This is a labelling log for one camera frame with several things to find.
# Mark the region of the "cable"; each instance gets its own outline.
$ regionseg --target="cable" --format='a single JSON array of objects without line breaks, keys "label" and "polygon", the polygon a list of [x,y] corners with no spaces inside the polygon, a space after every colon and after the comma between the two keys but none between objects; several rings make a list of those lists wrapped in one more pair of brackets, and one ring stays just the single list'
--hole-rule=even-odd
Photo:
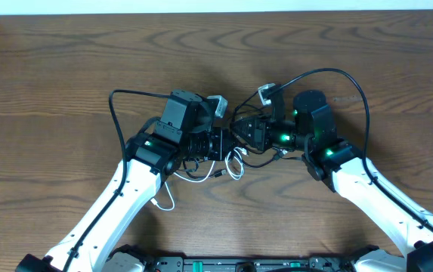
[{"label": "cable", "polygon": [[72,264],[73,258],[79,254],[79,248],[81,244],[83,243],[83,240],[87,237],[88,233],[94,228],[96,223],[101,219],[102,215],[104,215],[105,211],[108,210],[110,205],[116,200],[116,198],[119,196],[120,192],[122,192],[122,188],[125,184],[125,179],[127,178],[127,156],[125,155],[125,141],[124,136],[122,135],[122,130],[120,129],[119,120],[117,120],[116,111],[113,109],[113,95],[115,93],[126,93],[126,94],[141,94],[151,97],[161,97],[161,98],[169,98],[168,95],[164,94],[153,94],[153,93],[147,93],[143,91],[129,91],[129,90],[121,90],[117,89],[110,93],[109,95],[109,108],[110,108],[110,115],[112,116],[113,123],[116,126],[117,130],[117,136],[119,136],[119,142],[120,147],[122,149],[122,179],[120,181],[120,185],[117,188],[117,190],[114,192],[113,196],[109,199],[107,204],[101,209],[101,211],[95,216],[94,220],[89,224],[89,226],[85,229],[85,231],[80,236],[79,240],[76,242],[73,248],[70,250],[70,254],[68,256],[68,259],[65,262],[65,265],[63,266],[63,272],[67,272],[70,264]]},{"label": "cable", "polygon": [[311,74],[320,73],[320,72],[334,72],[334,73],[339,73],[339,74],[347,77],[352,82],[352,84],[354,84],[355,88],[359,91],[360,96],[362,97],[362,101],[364,104],[364,111],[366,112],[366,128],[365,128],[365,135],[364,135],[364,146],[363,146],[363,150],[362,150],[362,165],[363,165],[364,171],[367,174],[367,177],[369,177],[369,179],[370,179],[370,185],[375,184],[378,187],[378,189],[381,190],[382,193],[384,193],[392,202],[394,202],[394,204],[396,204],[398,207],[403,209],[403,211],[405,211],[409,216],[411,216],[411,218],[418,221],[418,223],[420,223],[423,227],[425,227],[426,229],[428,229],[429,231],[431,231],[433,233],[433,226],[429,224],[428,220],[422,219],[413,210],[411,210],[410,208],[405,206],[401,201],[399,201],[399,199],[397,199],[394,195],[389,193],[382,186],[382,184],[380,184],[377,177],[374,177],[370,173],[369,167],[367,167],[367,144],[369,142],[369,130],[370,130],[369,105],[367,104],[366,95],[364,94],[362,88],[359,86],[357,81],[351,75],[349,75],[345,71],[342,71],[341,69],[336,69],[336,68],[315,69],[315,70],[303,73],[300,76],[295,77],[294,79],[290,80],[286,84],[280,86],[280,88],[278,88],[276,91],[279,91],[279,90],[284,89],[285,87],[288,87],[289,85],[295,83],[299,79],[302,79],[302,78],[309,76]]},{"label": "cable", "polygon": [[168,185],[168,183],[165,182],[164,185],[165,185],[165,188],[168,190],[168,195],[169,195],[169,198],[171,199],[172,207],[166,209],[166,208],[163,208],[163,207],[159,206],[159,203],[157,202],[157,200],[156,200],[155,198],[152,198],[152,199],[150,200],[150,202],[151,202],[152,204],[154,204],[154,205],[155,205],[157,208],[159,208],[160,210],[162,210],[162,211],[164,211],[164,212],[170,212],[170,211],[172,211],[172,210],[176,207],[176,204],[175,204],[175,202],[174,202],[174,199],[172,198],[171,191],[170,191],[170,189],[169,189],[169,185]]},{"label": "cable", "polygon": [[[231,176],[235,181],[238,181],[239,179],[241,179],[241,177],[245,174],[245,169],[244,169],[244,167],[243,167],[243,163],[242,163],[243,158],[242,158],[240,152],[238,152],[238,150],[242,150],[242,149],[243,149],[243,148],[241,148],[241,147],[235,147],[235,148],[233,149],[233,152],[228,152],[228,154],[227,154],[226,157],[224,158],[224,164],[226,164],[227,172],[228,172],[228,174],[230,174],[230,176]],[[233,158],[234,158],[236,161],[238,161],[238,163],[240,164],[240,174],[239,174],[239,175],[238,175],[238,174],[234,174],[234,173],[231,171],[231,169],[230,169],[229,160],[230,160],[230,155],[231,155],[232,153],[235,153],[235,154],[238,155],[238,156],[233,156]]]},{"label": "cable", "polygon": [[298,161],[302,160],[301,157],[288,157],[288,158],[282,158],[282,159],[294,159],[294,160],[298,160]]},{"label": "cable", "polygon": [[[192,179],[198,179],[198,178],[204,178],[205,177],[205,176],[195,176],[195,175],[192,175],[191,173],[189,173],[188,171],[186,171],[187,166],[186,166],[186,163],[184,161],[183,161],[183,167],[184,167],[184,170],[178,169],[178,171],[185,172],[186,175]],[[226,169],[215,170],[213,173],[210,174],[210,176],[208,178],[218,178],[218,177],[221,177],[222,175],[226,175],[226,172],[227,172]]]},{"label": "cable", "polygon": [[238,142],[238,144],[239,144],[240,147],[245,147],[246,150],[248,150],[249,152],[251,152],[251,153],[253,153],[253,154],[256,154],[256,155],[261,155],[261,154],[264,153],[264,151],[258,151],[258,150],[253,150],[253,149],[251,149],[251,148],[248,148],[248,147],[246,146],[247,144],[242,143],[242,142],[237,138],[237,134],[236,134],[236,133],[234,133],[233,131],[232,131],[231,133],[233,133],[233,135],[235,135],[235,139],[237,140],[237,142]]},{"label": "cable", "polygon": [[250,167],[250,168],[261,168],[261,167],[263,167],[263,166],[269,165],[270,162],[273,162],[273,161],[274,161],[274,159],[271,158],[270,160],[268,160],[267,162],[263,162],[262,164],[259,164],[259,165],[251,165],[251,164],[245,162],[244,159],[241,159],[241,162],[242,162],[244,165],[246,165],[246,166],[248,166],[248,167]]},{"label": "cable", "polygon": [[233,116],[231,117],[232,122],[234,122],[234,118],[237,115],[238,110],[240,110],[241,107],[243,107],[248,101],[250,101],[254,96],[256,96],[257,93],[258,93],[258,91],[255,91],[250,97],[246,98],[246,100],[243,101],[243,103],[241,103],[239,106],[234,108]]},{"label": "cable", "polygon": [[310,162],[310,157],[308,156],[308,141],[313,138],[314,135],[312,133],[309,133],[305,135],[305,142],[304,142],[304,155],[307,162]]},{"label": "cable", "polygon": [[178,169],[178,170],[186,172],[187,176],[190,177],[190,178],[198,178],[198,177],[195,177],[195,176],[193,176],[191,174],[191,172],[196,172],[199,169],[199,162],[197,161],[197,159],[194,159],[194,164],[195,164],[195,167],[193,169],[188,169],[187,166],[186,166],[186,162],[183,160],[183,168],[184,168],[184,170],[180,170],[180,169]]},{"label": "cable", "polygon": [[159,121],[160,119],[161,119],[161,117],[159,117],[159,116],[154,116],[154,117],[149,118],[149,120],[147,120],[147,121],[144,123],[144,125],[142,125],[142,128],[139,129],[139,132],[138,132],[138,133],[144,133],[144,132],[146,132],[146,130],[149,129],[149,127],[150,127],[153,123]]},{"label": "cable", "polygon": [[181,176],[180,174],[178,174],[176,172],[174,172],[174,175],[177,175],[179,178],[182,178],[185,181],[194,182],[194,183],[201,183],[201,182],[203,182],[203,181],[205,181],[205,180],[207,180],[209,178],[209,176],[211,174],[211,171],[213,171],[213,167],[215,167],[215,163],[216,163],[216,161],[213,161],[213,163],[211,164],[211,168],[208,171],[208,174],[203,179],[201,179],[201,180],[191,180],[189,178],[185,178],[185,177]]},{"label": "cable", "polygon": [[253,106],[253,105],[251,105],[251,104],[244,104],[244,105],[241,105],[241,106],[242,106],[242,107],[243,107],[243,106],[251,107],[251,108],[255,109],[255,111],[258,111],[258,112],[260,112],[260,113],[264,113],[264,112],[263,112],[264,107],[257,107],[257,106]]}]

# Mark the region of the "wood grain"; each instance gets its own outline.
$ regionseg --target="wood grain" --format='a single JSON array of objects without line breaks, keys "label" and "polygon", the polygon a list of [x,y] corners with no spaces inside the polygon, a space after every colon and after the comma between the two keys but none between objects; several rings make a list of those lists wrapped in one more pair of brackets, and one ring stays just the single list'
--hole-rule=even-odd
[{"label": "wood grain", "polygon": [[[107,185],[120,160],[107,106],[114,88],[221,94],[233,108],[260,85],[322,66],[359,81],[372,114],[370,158],[433,211],[433,11],[0,17],[0,270],[13,270],[26,253],[43,256]],[[339,131],[362,144],[363,110],[351,84],[315,75],[286,98],[309,88],[325,91]],[[125,136],[164,105],[117,97]],[[249,169],[241,181],[169,182],[176,210],[145,207],[121,244],[294,256],[372,243],[398,253],[297,162]],[[158,199],[169,204],[165,192]]]}]

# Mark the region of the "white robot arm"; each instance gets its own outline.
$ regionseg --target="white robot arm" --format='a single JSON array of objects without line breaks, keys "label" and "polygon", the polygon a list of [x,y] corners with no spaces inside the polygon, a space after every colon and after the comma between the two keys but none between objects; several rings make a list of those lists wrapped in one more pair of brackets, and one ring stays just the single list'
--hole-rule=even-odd
[{"label": "white robot arm", "polygon": [[[373,251],[353,261],[355,270],[433,271],[433,214],[379,173],[366,159],[367,144],[361,152],[337,135],[325,95],[314,90],[296,95],[293,100],[294,121],[285,120],[283,88],[319,72],[341,73],[357,87],[366,110],[367,142],[370,123],[367,100],[357,82],[338,69],[313,70],[285,85],[270,84],[259,88],[234,110],[231,131],[213,127],[214,119],[221,118],[226,110],[227,101],[221,96],[203,98],[183,90],[174,90],[170,96],[115,90],[164,97],[168,98],[168,102],[161,118],[150,119],[139,133],[125,143],[113,111],[111,94],[110,110],[119,133],[124,160],[128,161],[127,179],[122,179],[121,162],[105,191],[76,227],[47,253],[44,260],[27,255],[17,271],[38,272],[45,268],[63,272],[143,271],[144,264],[129,255],[116,253],[109,261],[107,257],[141,207],[156,195],[166,178],[179,169],[183,160],[227,159],[235,147],[243,146],[234,134],[261,153],[270,148],[280,150],[278,154],[287,150],[304,151],[302,161],[309,174],[366,213],[404,256],[400,258],[384,251]],[[271,114],[261,112],[235,120],[237,111],[257,94],[260,94],[264,105],[272,106]],[[152,123],[156,123],[153,133],[145,133]],[[278,156],[276,154],[273,160],[279,159]],[[243,158],[240,159],[242,164],[251,167]],[[121,182],[127,184],[124,183],[122,191],[119,191]]]},{"label": "white robot arm", "polygon": [[[118,189],[121,180],[122,162],[119,163],[116,173],[103,193],[98,197],[82,220],[58,245],[48,251],[46,256],[52,259],[52,266],[63,270],[70,251],[89,224],[94,220],[95,216]],[[119,197],[105,211],[83,240],[83,245],[80,246],[78,255],[72,260],[68,271],[97,272],[103,268],[107,271],[114,271],[110,269],[114,261],[106,264],[107,257],[112,252],[121,235],[125,232],[127,226],[134,219],[134,216],[141,210],[142,206],[156,195],[160,187],[160,174],[155,175],[151,173],[148,165],[135,159],[128,162],[128,174],[122,192],[119,193]],[[124,264],[124,267],[117,265],[117,269],[119,271],[142,271],[144,266],[136,260],[130,264]]]}]

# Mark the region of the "black cable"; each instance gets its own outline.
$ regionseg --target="black cable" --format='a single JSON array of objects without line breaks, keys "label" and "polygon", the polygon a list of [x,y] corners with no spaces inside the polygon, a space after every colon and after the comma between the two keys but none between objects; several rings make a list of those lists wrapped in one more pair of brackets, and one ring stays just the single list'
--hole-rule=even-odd
[{"label": "black cable", "polygon": [[[187,170],[187,166],[186,166],[186,162],[185,162],[185,161],[183,161],[183,167],[184,167],[184,170],[178,169],[178,171],[180,171],[180,172],[185,172],[186,175],[187,175],[189,178],[192,178],[192,179],[206,178],[205,175],[204,175],[204,176],[196,176],[196,175],[192,175],[192,174],[189,173],[188,171],[185,171],[185,170]],[[213,171],[213,173],[211,173],[211,174],[208,176],[208,178],[216,178],[216,177],[217,177],[217,174],[218,174],[218,173],[221,173],[221,171],[223,171],[223,170],[224,170],[224,169],[219,169],[219,170],[215,170],[215,171]]]},{"label": "black cable", "polygon": [[308,156],[308,142],[311,138],[313,138],[314,135],[309,133],[305,136],[305,143],[304,143],[304,155],[307,162],[310,162],[310,157]]},{"label": "black cable", "polygon": [[125,155],[124,136],[122,135],[122,130],[120,129],[120,124],[119,124],[119,121],[117,120],[116,111],[113,109],[113,95],[115,93],[118,93],[118,92],[126,93],[126,94],[141,94],[141,95],[146,95],[146,96],[151,96],[151,97],[169,98],[168,95],[152,94],[152,93],[147,93],[147,92],[143,92],[143,91],[114,90],[110,93],[110,96],[109,96],[110,115],[112,116],[113,123],[116,126],[117,136],[119,136],[120,147],[122,149],[122,179],[120,181],[119,187],[114,192],[113,196],[109,199],[107,204],[105,204],[105,206],[101,209],[101,211],[97,214],[97,216],[95,216],[94,220],[85,229],[85,231],[82,233],[82,235],[80,236],[79,240],[74,245],[74,247],[71,248],[68,259],[66,260],[65,265],[63,266],[63,272],[68,271],[70,264],[72,264],[73,258],[75,258],[75,256],[77,256],[77,254],[79,253],[79,248],[80,248],[83,240],[87,237],[88,233],[90,233],[92,228],[94,228],[96,223],[101,219],[101,217],[102,217],[102,215],[104,215],[105,211],[108,210],[110,205],[112,205],[112,203],[116,200],[116,198],[119,196],[120,192],[122,192],[122,188],[124,187],[124,184],[125,184],[125,179],[127,178],[127,156]]},{"label": "black cable", "polygon": [[251,164],[245,162],[245,160],[244,160],[243,158],[241,159],[241,162],[242,162],[244,165],[246,165],[246,166],[248,166],[248,167],[250,167],[250,168],[261,168],[261,167],[263,167],[263,166],[269,165],[269,164],[270,164],[271,162],[273,162],[274,160],[275,160],[274,158],[271,158],[271,159],[269,159],[268,161],[263,162],[262,164],[259,164],[259,165],[251,165]]},{"label": "black cable", "polygon": [[359,86],[359,84],[356,82],[356,80],[351,75],[349,75],[345,71],[342,71],[341,69],[336,69],[336,68],[320,68],[320,69],[315,69],[315,70],[303,73],[300,76],[295,77],[294,79],[290,80],[286,84],[282,85],[278,89],[278,91],[281,90],[281,89],[283,89],[283,88],[285,88],[285,87],[288,87],[289,85],[295,83],[299,79],[302,79],[302,78],[304,78],[306,76],[309,76],[311,74],[320,73],[320,72],[334,72],[334,73],[339,73],[339,74],[347,77],[354,84],[354,86],[359,91],[360,96],[362,97],[362,101],[363,101],[363,104],[364,104],[364,110],[366,112],[366,129],[365,129],[365,135],[364,135],[364,147],[363,147],[363,150],[362,150],[362,165],[363,165],[364,171],[366,172],[367,176],[370,179],[370,185],[375,184],[378,187],[378,189],[381,190],[382,193],[384,193],[392,202],[394,202],[394,204],[396,204],[398,207],[400,207],[401,209],[403,209],[403,211],[405,211],[408,215],[410,215],[411,218],[413,218],[414,220],[418,221],[423,227],[425,227],[426,229],[428,229],[429,231],[431,231],[433,233],[433,226],[431,226],[429,224],[428,220],[422,219],[413,210],[411,210],[410,208],[408,208],[407,206],[405,206],[401,201],[399,201],[399,199],[397,199],[394,195],[392,195],[391,193],[389,193],[380,184],[380,182],[377,179],[377,177],[374,177],[370,173],[369,167],[367,167],[367,144],[369,142],[369,130],[370,130],[369,105],[367,104],[366,95],[364,94],[362,88]]},{"label": "black cable", "polygon": [[243,103],[241,103],[239,106],[237,106],[236,108],[234,108],[233,111],[233,116],[231,117],[231,121],[234,122],[234,118],[238,113],[238,110],[240,110],[241,107],[243,107],[246,103],[248,103],[248,101],[250,101],[254,96],[256,96],[256,94],[258,93],[258,91],[255,91],[252,95],[250,95],[250,97],[246,98],[245,101],[243,101]]},{"label": "black cable", "polygon": [[138,132],[138,133],[144,133],[144,132],[146,132],[146,130],[149,129],[149,127],[150,127],[153,123],[159,121],[160,119],[161,119],[161,117],[159,117],[159,116],[154,116],[154,117],[149,118],[149,120],[147,120],[147,121],[144,123],[144,125],[142,125],[142,128],[139,129],[139,132]]},{"label": "black cable", "polygon": [[243,106],[245,106],[245,107],[251,107],[251,108],[255,109],[255,111],[259,111],[260,113],[264,113],[264,112],[263,112],[264,107],[257,107],[257,106],[253,106],[253,105],[251,105],[251,104],[243,104],[243,105],[241,105],[241,106],[242,106],[242,107],[243,107]]},{"label": "black cable", "polygon": [[309,268],[309,267],[285,267],[285,268],[269,270],[267,272],[299,272],[299,271],[325,272],[324,270],[318,268]]},{"label": "black cable", "polygon": [[298,160],[298,161],[302,160],[301,157],[288,157],[288,158],[282,158],[282,159],[294,159],[294,160]]},{"label": "black cable", "polygon": [[244,144],[243,142],[241,142],[240,140],[238,140],[238,138],[236,137],[236,134],[235,134],[234,132],[231,132],[231,133],[233,133],[233,134],[235,135],[235,139],[237,140],[237,142],[238,142],[238,146],[239,146],[239,147],[243,147],[243,148],[245,148],[246,150],[248,150],[250,153],[257,154],[257,155],[261,155],[261,154],[264,153],[264,151],[258,151],[258,150],[253,150],[253,149],[251,149],[251,148],[248,148],[248,147],[246,146],[247,144]]}]

